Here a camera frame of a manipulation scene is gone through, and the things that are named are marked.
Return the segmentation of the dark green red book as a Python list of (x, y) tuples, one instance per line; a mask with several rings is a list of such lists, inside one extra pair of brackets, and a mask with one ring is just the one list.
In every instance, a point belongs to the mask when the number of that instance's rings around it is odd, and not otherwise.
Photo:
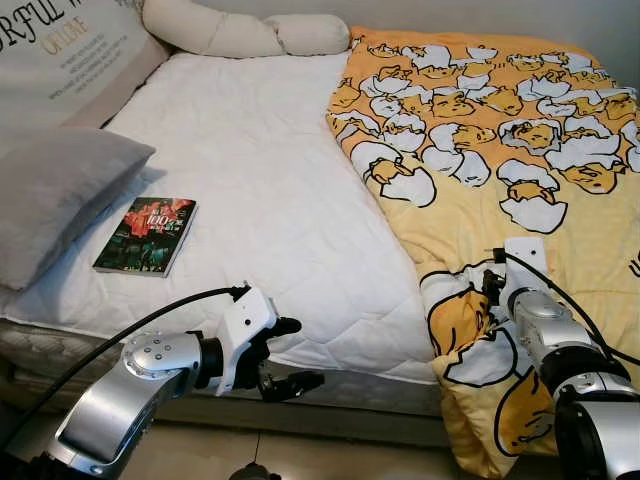
[(99, 273), (168, 276), (193, 220), (191, 198), (134, 198), (93, 261)]

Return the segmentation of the grey rectangular pillow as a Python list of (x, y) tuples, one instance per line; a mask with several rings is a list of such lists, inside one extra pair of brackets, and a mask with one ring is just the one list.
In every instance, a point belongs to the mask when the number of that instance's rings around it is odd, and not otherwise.
[(35, 284), (155, 152), (83, 127), (32, 131), (0, 145), (0, 288)]

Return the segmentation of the grey quilted mattress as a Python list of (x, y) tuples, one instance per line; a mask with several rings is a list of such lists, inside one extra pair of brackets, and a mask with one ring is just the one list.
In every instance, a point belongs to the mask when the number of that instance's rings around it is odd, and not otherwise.
[[(91, 335), (0, 319), (0, 357), (10, 365), (5, 379), (31, 399), (40, 397), (69, 367), (101, 343), (101, 339)], [(442, 389), (438, 385), (389, 380), (364, 372), (323, 370), (321, 374), (325, 378), (323, 385), (308, 390), (291, 403), (406, 415), (440, 415)]]

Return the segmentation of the white quilted mattress pad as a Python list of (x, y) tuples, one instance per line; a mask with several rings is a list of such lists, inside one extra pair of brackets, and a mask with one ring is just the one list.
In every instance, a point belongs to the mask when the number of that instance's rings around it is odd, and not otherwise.
[[(271, 360), (428, 385), (433, 348), (413, 262), (339, 150), (326, 109), (347, 55), (170, 56), (108, 123), (154, 147), (140, 178), (1, 319), (108, 338), (168, 303), (247, 283), (301, 333)], [(165, 276), (93, 261), (137, 197), (191, 198)]]

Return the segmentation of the yellow cartoon egg print blanket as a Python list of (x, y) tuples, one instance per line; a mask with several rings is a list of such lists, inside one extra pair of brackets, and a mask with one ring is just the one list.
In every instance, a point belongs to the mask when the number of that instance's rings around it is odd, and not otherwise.
[(554, 454), (553, 407), (485, 273), (536, 237), (608, 346), (640, 351), (637, 95), (588, 51), (355, 27), (326, 120), (411, 257), (445, 430), (467, 474)]

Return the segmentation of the beige knotted bolster pillow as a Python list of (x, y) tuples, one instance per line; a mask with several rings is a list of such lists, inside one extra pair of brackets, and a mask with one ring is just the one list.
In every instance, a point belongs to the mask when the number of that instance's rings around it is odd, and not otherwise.
[(152, 36), (177, 49), (215, 58), (334, 55), (351, 45), (346, 22), (330, 14), (259, 18), (193, 0), (143, 0), (141, 20)]

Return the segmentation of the grey lettered headboard cushion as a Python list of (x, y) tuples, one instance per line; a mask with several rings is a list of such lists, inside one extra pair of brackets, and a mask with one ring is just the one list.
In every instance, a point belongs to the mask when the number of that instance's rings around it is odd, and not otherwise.
[(101, 127), (169, 51), (143, 0), (0, 0), (0, 134)]

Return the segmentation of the grey bed frame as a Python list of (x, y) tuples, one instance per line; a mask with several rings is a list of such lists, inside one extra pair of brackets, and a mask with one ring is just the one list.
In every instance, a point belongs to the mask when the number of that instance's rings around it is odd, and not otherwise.
[(166, 403), (157, 411), (157, 419), (424, 448), (451, 445), (444, 422), (438, 417), (316, 404), (265, 403), (260, 399), (188, 396)]

